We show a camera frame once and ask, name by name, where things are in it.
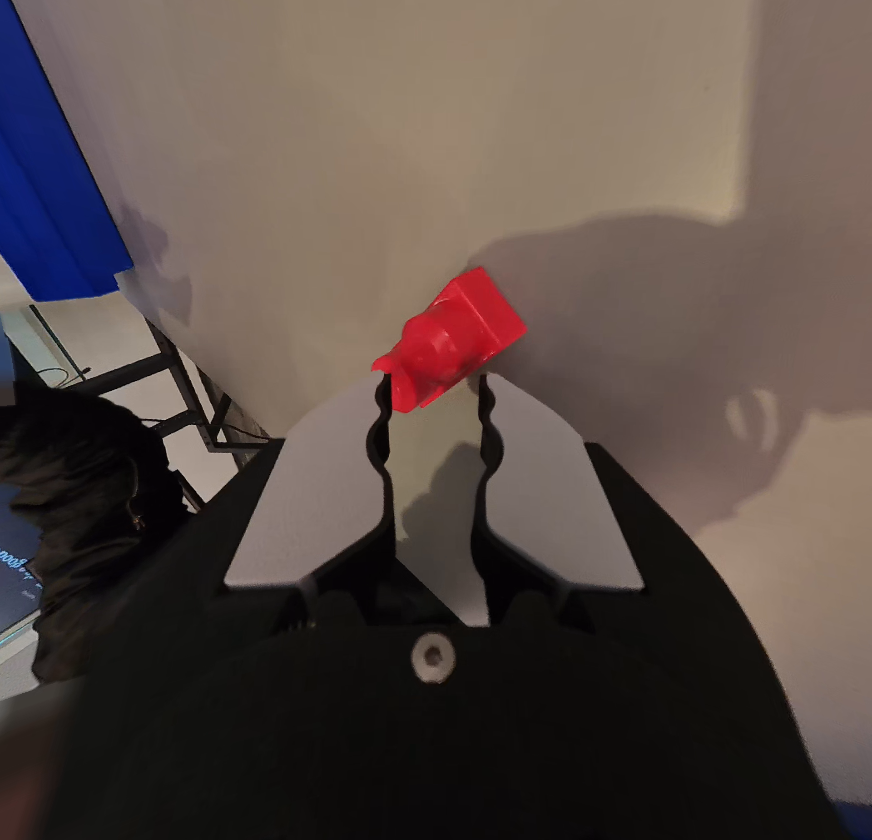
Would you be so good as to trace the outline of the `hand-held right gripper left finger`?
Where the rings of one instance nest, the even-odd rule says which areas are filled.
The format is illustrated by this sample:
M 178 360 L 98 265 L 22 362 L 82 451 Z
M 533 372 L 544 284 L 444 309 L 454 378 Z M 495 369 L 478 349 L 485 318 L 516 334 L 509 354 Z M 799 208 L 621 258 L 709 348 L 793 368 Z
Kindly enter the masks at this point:
M 368 595 L 396 558 L 391 381 L 370 374 L 288 432 L 224 583 Z

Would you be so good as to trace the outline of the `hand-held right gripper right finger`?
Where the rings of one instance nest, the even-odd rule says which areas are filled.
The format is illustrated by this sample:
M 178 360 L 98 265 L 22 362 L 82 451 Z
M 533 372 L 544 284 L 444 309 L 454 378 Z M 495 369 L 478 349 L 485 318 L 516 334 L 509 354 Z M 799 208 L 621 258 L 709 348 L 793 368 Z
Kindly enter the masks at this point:
M 638 594 L 644 579 L 582 437 L 495 373 L 479 386 L 474 564 L 487 587 Z

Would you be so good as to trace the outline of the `red mega block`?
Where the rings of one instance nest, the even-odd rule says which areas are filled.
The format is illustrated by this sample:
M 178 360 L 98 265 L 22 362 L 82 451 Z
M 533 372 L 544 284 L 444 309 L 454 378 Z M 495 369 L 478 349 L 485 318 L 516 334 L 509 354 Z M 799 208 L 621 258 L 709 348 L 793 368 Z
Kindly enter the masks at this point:
M 404 325 L 400 339 L 372 369 L 391 378 L 391 407 L 424 408 L 528 332 L 485 268 L 452 279 Z

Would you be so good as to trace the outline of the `blue storage bin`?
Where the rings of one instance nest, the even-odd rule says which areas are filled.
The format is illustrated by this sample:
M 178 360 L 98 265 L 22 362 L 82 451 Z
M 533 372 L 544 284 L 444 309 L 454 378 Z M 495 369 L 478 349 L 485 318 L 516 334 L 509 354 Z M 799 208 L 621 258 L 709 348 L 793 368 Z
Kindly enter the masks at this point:
M 1 253 L 36 302 L 115 293 L 134 266 L 12 0 L 1 0 Z

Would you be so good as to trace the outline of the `black metal table frame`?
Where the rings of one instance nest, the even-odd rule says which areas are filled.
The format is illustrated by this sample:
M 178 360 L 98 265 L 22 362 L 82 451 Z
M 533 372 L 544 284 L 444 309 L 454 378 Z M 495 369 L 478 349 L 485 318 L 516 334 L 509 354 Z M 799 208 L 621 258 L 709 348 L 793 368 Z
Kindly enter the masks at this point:
M 154 352 L 96 373 L 92 367 L 77 362 L 36 304 L 29 303 L 16 309 L 16 313 L 44 347 L 51 364 L 36 366 L 33 357 L 25 354 L 24 343 L 11 341 L 10 346 L 44 385 L 72 390 L 89 398 L 108 399 L 111 393 L 128 390 L 156 377 L 166 377 L 179 399 L 179 407 L 166 417 L 139 418 L 162 441 L 192 429 L 207 453 L 230 459 L 239 472 L 262 447 L 272 442 L 263 429 L 239 425 L 235 420 L 238 407 L 234 399 L 219 391 L 211 378 L 197 368 L 195 372 L 203 388 L 199 391 L 179 348 L 149 320 L 145 325 L 154 343 Z

